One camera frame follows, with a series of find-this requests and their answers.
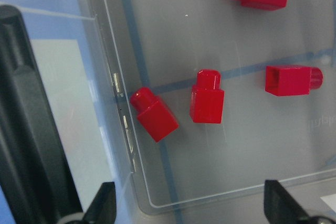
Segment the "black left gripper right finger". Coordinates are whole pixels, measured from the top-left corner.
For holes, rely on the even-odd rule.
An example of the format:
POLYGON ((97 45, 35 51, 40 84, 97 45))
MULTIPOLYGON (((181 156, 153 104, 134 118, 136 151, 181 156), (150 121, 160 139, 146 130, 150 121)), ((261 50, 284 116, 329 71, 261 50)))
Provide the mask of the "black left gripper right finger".
POLYGON ((312 223, 312 217, 277 180, 265 180, 264 214, 269 223, 312 223))

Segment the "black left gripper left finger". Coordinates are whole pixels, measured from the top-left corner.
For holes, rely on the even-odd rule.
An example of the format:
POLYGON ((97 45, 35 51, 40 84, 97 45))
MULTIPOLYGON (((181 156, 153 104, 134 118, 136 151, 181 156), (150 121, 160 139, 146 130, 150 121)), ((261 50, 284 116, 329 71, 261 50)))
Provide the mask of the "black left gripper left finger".
POLYGON ((117 216, 117 202, 114 182, 101 184, 92 203, 82 218, 82 223, 114 223, 117 216))

